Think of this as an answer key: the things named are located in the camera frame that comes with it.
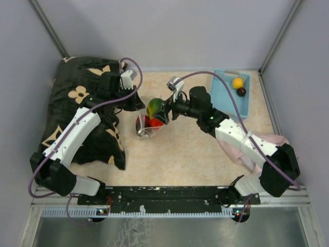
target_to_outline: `dark floral cushion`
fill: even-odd
[[[59,64],[50,95],[47,125],[38,152],[46,148],[60,136],[74,117],[79,104],[89,94],[98,89],[104,72],[120,73],[116,60],[95,57],[64,58]],[[114,163],[119,169],[125,169],[125,153],[120,142],[117,126],[119,119],[109,107],[99,112],[101,122],[78,149],[72,162],[84,164],[95,160]]]

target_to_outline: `dark purple fruit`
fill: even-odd
[[[237,95],[239,95],[240,97],[243,97],[243,96],[245,96],[246,95],[246,89],[244,88],[244,87],[241,87],[241,88],[239,88],[238,90],[236,90],[236,93],[237,93]]]

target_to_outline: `pink cloth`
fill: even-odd
[[[282,146],[283,144],[287,143],[289,144],[289,141],[287,138],[281,135],[260,135],[259,138],[273,144],[277,144],[279,146]],[[238,165],[244,165],[243,161],[241,160],[241,157],[244,156],[245,154],[242,153],[239,149],[236,147],[228,144],[227,142],[223,140],[217,140],[224,152],[230,157],[230,159],[238,164]],[[254,163],[254,169],[252,172],[259,172],[262,169]]]

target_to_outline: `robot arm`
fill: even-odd
[[[89,95],[83,100],[71,122],[49,148],[42,154],[34,153],[31,157],[30,163],[34,172],[45,157],[53,152],[51,158],[35,177],[37,184],[61,196],[77,193],[93,197],[104,197],[104,183],[89,177],[75,175],[68,169],[79,147],[90,132],[101,122],[97,110],[89,112],[81,121],[77,122],[77,120],[99,103],[110,99],[122,98],[130,94],[135,89],[133,80],[136,75],[137,73],[134,70],[128,70],[121,76],[114,73],[104,73],[102,75],[97,94],[95,96]],[[145,105],[136,93],[133,97],[120,102],[118,105],[114,104],[112,107],[113,109],[120,107],[126,111],[137,111],[144,108]]]
[[[168,82],[167,86],[173,91],[173,95],[162,104],[161,110],[153,114],[153,117],[168,124],[168,113],[171,111],[172,120],[179,115],[197,119],[196,123],[202,131],[235,146],[262,168],[260,173],[239,177],[234,181],[233,186],[240,196],[266,191],[274,197],[280,197],[290,186],[290,182],[269,165],[255,148],[250,137],[281,171],[295,180],[300,171],[293,148],[288,144],[279,147],[252,133],[246,134],[228,115],[212,107],[210,95],[203,86],[193,87],[189,91],[190,100],[183,100],[179,92],[184,82],[173,85],[178,79],[174,77]]]

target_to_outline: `pink towel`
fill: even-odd
[[[289,144],[289,141],[281,135],[260,135],[259,138],[273,143],[277,144],[279,146],[287,143]],[[223,140],[217,140],[224,152],[230,157],[230,159],[238,164],[238,165],[246,165],[252,172],[260,172],[262,169],[255,164],[249,157],[247,157],[244,153],[242,153],[239,149],[236,147],[228,144],[227,142]]]

